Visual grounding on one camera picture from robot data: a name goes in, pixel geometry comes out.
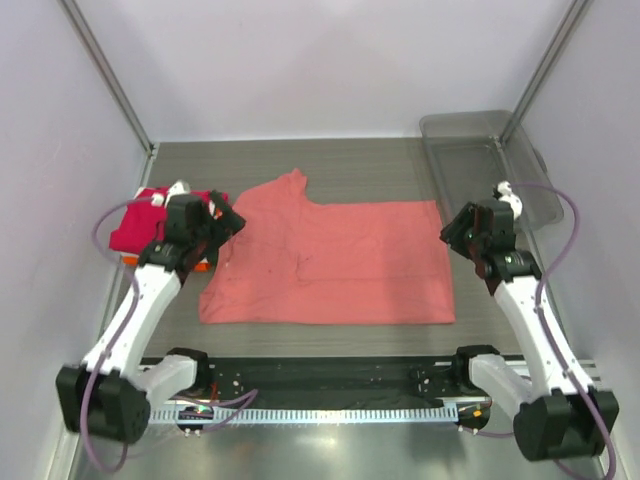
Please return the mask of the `salmon pink t shirt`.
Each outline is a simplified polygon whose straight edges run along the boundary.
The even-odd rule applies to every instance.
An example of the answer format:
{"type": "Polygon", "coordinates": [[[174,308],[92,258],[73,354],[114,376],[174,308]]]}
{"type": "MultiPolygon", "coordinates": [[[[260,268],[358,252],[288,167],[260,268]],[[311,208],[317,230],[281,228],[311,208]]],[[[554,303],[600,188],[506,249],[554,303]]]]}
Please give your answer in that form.
{"type": "Polygon", "coordinates": [[[456,320],[435,201],[318,204],[295,169],[244,191],[245,227],[199,298],[205,325],[438,325],[456,320]]]}

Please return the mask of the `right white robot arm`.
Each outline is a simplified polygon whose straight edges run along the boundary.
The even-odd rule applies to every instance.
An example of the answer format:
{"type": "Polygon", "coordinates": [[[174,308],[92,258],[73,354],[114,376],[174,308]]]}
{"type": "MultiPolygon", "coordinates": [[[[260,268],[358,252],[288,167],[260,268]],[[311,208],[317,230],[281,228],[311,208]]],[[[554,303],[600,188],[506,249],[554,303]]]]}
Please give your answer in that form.
{"type": "Polygon", "coordinates": [[[511,418],[529,461],[599,456],[612,448],[619,404],[612,391],[595,386],[554,315],[545,312],[543,274],[532,253],[516,246],[516,218],[504,200],[469,202],[440,238],[473,262],[516,335],[529,377],[523,379],[490,346],[461,347],[452,386],[467,396],[486,392],[511,418]]]}

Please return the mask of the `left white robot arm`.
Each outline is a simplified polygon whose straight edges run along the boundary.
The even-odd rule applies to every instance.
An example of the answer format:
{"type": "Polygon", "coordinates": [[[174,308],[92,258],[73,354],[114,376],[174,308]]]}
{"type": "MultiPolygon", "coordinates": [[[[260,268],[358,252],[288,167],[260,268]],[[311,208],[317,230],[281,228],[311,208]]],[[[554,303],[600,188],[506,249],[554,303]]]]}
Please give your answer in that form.
{"type": "Polygon", "coordinates": [[[208,355],[176,347],[146,371],[144,351],[165,310],[201,262],[216,265],[220,248],[245,226],[226,194],[154,196],[165,214],[130,274],[130,287],[99,341],[77,365],[64,365],[55,385],[66,429],[132,445],[151,412],[179,393],[205,397],[213,385],[208,355]]]}

